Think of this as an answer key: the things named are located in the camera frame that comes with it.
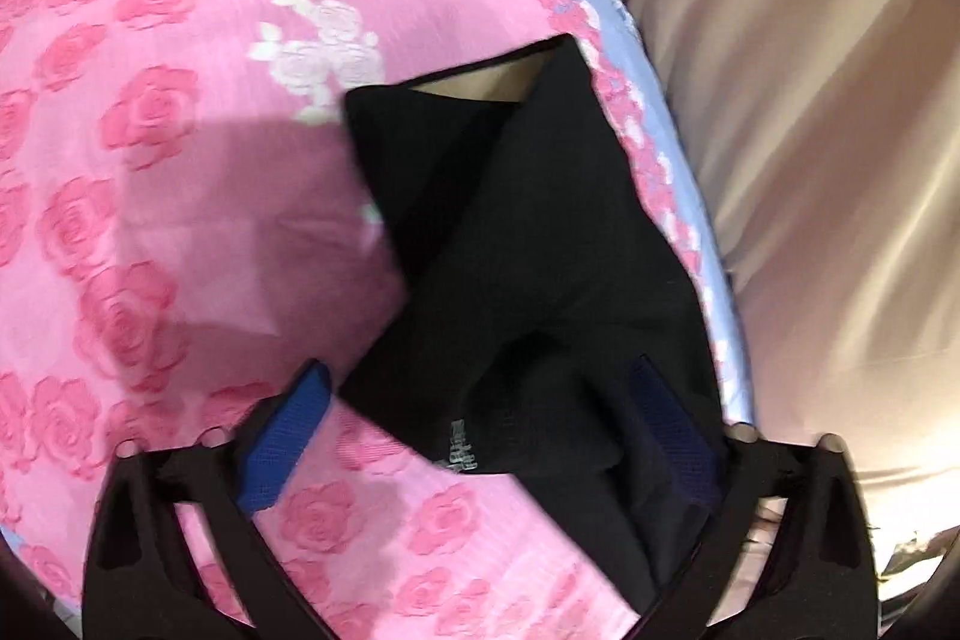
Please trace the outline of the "black pants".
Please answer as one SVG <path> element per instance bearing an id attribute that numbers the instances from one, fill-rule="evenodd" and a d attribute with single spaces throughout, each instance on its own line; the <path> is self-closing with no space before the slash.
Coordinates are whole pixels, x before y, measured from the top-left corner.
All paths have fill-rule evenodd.
<path id="1" fill-rule="evenodd" d="M 698 292 L 636 193 L 578 42 L 345 97 L 407 299 L 343 380 L 431 463 L 516 477 L 636 611 L 721 500 L 722 411 Z"/>

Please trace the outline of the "pink floral bed sheet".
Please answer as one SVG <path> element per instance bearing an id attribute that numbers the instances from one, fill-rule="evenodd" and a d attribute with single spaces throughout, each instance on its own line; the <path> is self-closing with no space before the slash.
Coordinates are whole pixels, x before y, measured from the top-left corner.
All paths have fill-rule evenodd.
<path id="1" fill-rule="evenodd" d="M 565 32 L 745 419 L 729 287 L 620 0 L 2 0 L 2 533 L 68 622 L 117 445 L 235 424 L 397 310 L 345 91 Z"/>

